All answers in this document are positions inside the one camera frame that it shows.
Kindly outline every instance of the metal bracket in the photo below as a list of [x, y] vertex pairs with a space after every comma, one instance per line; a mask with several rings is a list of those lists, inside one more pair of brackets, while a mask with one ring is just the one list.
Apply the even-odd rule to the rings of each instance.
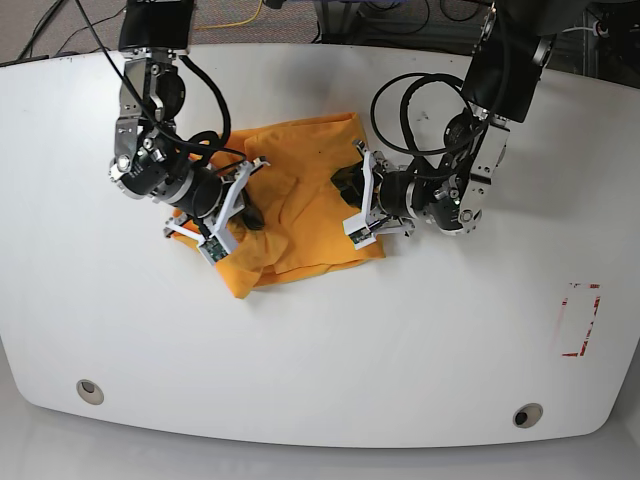
[[[155, 119], [162, 121], [164, 118], [164, 104], [157, 94], [158, 75], [164, 68], [171, 66], [175, 55], [167, 52], [150, 52], [146, 49], [136, 50], [133, 54], [127, 54], [127, 61], [124, 64], [124, 74], [135, 89], [140, 98], [145, 98], [145, 93], [156, 105], [154, 110]], [[151, 75], [149, 85], [147, 85], [147, 70]], [[120, 87], [120, 116], [116, 122], [115, 135], [115, 158], [118, 159], [123, 155], [129, 157], [133, 162], [138, 149], [138, 135], [141, 130], [141, 120], [144, 117], [142, 107], [138, 105], [138, 101], [133, 97], [127, 86], [123, 83]], [[167, 125], [168, 128], [175, 129], [173, 125]], [[148, 135], [150, 141], [158, 134], [154, 129]], [[157, 149], [147, 148], [149, 154], [155, 161], [163, 161], [161, 152]], [[116, 170], [112, 170], [111, 178], [114, 181], [120, 179], [122, 174]]]
[[220, 211], [215, 216], [210, 215], [203, 219], [204, 224], [211, 232], [209, 237], [192, 232], [182, 225], [179, 225], [180, 217], [170, 218], [165, 223], [165, 236], [167, 236], [168, 231], [172, 230], [195, 240], [198, 242], [198, 250], [211, 265], [215, 265], [216, 262], [232, 253], [238, 248], [238, 242], [227, 228], [227, 223], [229, 223], [231, 217], [237, 215], [245, 208], [242, 190], [246, 187], [251, 173], [265, 165], [269, 166], [269, 162], [258, 158], [253, 162], [243, 162], [238, 166], [234, 173], [235, 179], [227, 191]]
[[460, 202], [458, 221], [465, 229], [479, 220], [484, 199], [491, 189], [493, 172], [504, 157], [509, 138], [506, 126], [490, 124], [476, 159], [471, 166], [469, 183]]
[[371, 203], [373, 200], [373, 167], [376, 163], [384, 166], [386, 160], [379, 152], [371, 152], [362, 146], [362, 143], [356, 147], [363, 154], [362, 175], [364, 177], [364, 193], [362, 196], [362, 206], [360, 212], [353, 217], [347, 218], [342, 222], [344, 233], [351, 239], [356, 250], [371, 245], [376, 242], [376, 237], [389, 233], [405, 233], [410, 234], [415, 225], [411, 220], [393, 218], [377, 207], [372, 210]]

